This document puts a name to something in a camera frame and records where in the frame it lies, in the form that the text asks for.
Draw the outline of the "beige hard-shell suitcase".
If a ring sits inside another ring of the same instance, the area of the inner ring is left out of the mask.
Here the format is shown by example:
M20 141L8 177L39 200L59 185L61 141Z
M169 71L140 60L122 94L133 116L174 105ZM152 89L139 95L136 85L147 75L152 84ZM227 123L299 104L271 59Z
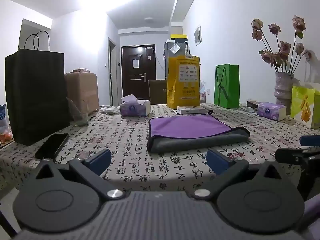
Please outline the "beige hard-shell suitcase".
M65 74L67 98L81 114L91 114L99 107L97 76L91 72L69 72Z

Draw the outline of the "brown cardboard box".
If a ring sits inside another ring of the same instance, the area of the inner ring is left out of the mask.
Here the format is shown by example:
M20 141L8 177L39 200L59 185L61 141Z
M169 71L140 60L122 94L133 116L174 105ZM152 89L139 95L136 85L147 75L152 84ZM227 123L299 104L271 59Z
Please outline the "brown cardboard box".
M149 80L149 98L152 105L167 103L167 81Z

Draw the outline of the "clear drinking glass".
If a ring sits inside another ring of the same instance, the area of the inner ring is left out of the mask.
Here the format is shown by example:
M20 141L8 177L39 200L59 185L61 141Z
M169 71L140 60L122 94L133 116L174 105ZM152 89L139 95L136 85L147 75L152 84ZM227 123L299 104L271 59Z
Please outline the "clear drinking glass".
M88 113L82 113L80 110L76 107L74 102L67 98L68 107L69 107L69 113L72 119L72 126L76 127L82 127L88 125Z

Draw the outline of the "dark flat box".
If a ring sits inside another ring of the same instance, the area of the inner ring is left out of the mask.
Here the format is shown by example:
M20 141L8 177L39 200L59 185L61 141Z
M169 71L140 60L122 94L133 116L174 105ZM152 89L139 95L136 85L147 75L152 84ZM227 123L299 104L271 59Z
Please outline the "dark flat box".
M246 102L247 107L252 108L255 111L258 109L259 104L260 104L260 101L254 101L254 100L247 100Z

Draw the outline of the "black paper shopping bag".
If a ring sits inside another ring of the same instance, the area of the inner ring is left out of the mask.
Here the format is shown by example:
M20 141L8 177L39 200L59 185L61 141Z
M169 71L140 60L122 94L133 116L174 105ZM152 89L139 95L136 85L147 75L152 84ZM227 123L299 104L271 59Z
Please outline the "black paper shopping bag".
M7 56L5 94L19 144L30 146L70 124L63 53L19 49Z

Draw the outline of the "yellow paper delivery bag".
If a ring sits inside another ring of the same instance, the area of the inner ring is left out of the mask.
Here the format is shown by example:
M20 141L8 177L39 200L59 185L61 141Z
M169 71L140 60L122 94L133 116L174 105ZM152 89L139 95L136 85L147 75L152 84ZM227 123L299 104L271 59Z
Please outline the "yellow paper delivery bag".
M180 55L169 58L167 106L171 109L200 105L200 58Z

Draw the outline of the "black smartphone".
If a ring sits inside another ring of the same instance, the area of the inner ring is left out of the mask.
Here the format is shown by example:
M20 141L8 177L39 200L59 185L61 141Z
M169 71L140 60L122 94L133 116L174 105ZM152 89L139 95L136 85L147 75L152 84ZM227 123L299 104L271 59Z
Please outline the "black smartphone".
M55 159L69 138L68 133L53 134L36 151L36 159Z

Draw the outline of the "white paperback book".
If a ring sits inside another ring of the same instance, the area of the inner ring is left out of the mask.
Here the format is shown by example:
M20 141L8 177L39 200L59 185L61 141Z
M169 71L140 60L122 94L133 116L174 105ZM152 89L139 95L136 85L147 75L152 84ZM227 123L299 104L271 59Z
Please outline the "white paperback book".
M208 111L201 106L178 106L178 114L206 114Z

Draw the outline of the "green paper gift bag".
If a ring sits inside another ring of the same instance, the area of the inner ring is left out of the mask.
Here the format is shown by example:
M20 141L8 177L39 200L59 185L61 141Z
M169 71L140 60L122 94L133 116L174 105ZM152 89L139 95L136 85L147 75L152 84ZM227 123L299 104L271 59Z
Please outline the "green paper gift bag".
M215 67L214 104L223 108L239 108L239 66L222 64Z

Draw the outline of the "framed wall picture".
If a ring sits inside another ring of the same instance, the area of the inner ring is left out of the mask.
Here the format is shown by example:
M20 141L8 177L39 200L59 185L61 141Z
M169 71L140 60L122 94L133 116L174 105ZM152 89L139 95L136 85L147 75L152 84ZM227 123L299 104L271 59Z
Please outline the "framed wall picture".
M199 45L202 42L201 25L200 24L194 31L194 42L196 45Z

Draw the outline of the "dark brown entrance door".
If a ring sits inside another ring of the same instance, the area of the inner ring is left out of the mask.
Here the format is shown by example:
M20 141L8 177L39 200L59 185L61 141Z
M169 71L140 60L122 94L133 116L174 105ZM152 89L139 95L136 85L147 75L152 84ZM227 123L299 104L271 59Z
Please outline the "dark brown entrance door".
M156 79L155 45L122 47L121 77L123 96L149 100L149 80Z

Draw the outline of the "lime yellow gift bag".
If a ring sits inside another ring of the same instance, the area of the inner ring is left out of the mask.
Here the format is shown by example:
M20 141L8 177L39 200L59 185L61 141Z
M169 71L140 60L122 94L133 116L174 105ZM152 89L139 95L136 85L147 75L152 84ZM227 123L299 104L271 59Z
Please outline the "lime yellow gift bag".
M292 87L290 116L311 129L319 129L319 83L297 83Z

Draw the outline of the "purple tissue box with tissue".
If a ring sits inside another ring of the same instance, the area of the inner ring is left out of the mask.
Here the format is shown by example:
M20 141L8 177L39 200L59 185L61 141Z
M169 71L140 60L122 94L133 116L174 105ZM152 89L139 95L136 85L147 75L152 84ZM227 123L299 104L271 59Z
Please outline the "purple tissue box with tissue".
M137 99L133 94L127 95L121 100L121 116L148 116L151 113L149 100Z

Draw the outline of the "yellow box atop refrigerator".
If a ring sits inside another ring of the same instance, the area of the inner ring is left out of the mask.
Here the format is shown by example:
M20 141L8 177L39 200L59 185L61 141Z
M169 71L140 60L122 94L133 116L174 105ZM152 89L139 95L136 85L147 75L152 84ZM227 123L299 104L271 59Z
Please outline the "yellow box atop refrigerator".
M187 40L188 37L187 37L187 35L184 35L184 34L171 34L170 35L170 39L171 40L175 40L175 39L185 39L185 40Z

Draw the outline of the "dried pink rose bouquet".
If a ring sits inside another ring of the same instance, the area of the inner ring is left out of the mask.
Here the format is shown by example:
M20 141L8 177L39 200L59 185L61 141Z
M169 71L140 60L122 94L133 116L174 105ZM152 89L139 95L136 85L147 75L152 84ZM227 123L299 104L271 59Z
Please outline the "dried pink rose bouquet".
M306 31L304 19L297 15L293 16L292 26L295 31L293 44L279 39L278 36L281 33L279 25L272 23L268 26L270 33L276 38L277 42L276 49L273 49L264 34L263 22L258 18L254 18L251 22L252 38L264 44L264 48L259 51L259 55L277 73L294 74L303 57L307 61L310 61L312 58L311 51L306 50L302 42L297 42L297 39L304 37L304 32Z

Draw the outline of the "wrapped glass flower vase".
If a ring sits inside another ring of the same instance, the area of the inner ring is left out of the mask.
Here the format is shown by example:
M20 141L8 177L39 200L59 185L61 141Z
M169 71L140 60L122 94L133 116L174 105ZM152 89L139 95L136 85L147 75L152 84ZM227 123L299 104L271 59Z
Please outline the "wrapped glass flower vase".
M291 113L291 99L294 76L287 72L276 72L274 96L276 104L286 107L286 114Z

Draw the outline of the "purple grey microfibre towel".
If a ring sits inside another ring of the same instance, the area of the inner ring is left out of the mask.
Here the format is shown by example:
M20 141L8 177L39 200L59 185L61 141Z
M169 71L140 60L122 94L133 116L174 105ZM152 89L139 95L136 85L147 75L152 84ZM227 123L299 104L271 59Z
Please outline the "purple grey microfibre towel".
M149 120L147 150L150 153L189 151L246 142L250 132L232 128L211 113L168 116Z

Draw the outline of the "grey refrigerator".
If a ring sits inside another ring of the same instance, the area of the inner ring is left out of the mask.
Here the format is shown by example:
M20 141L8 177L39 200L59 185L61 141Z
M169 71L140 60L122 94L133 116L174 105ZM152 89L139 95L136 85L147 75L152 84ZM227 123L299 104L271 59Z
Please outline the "grey refrigerator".
M167 79L168 68L169 68L169 58L177 57L185 54L186 48L186 38L175 38L173 40L167 40L164 43L164 69L165 69L165 79Z

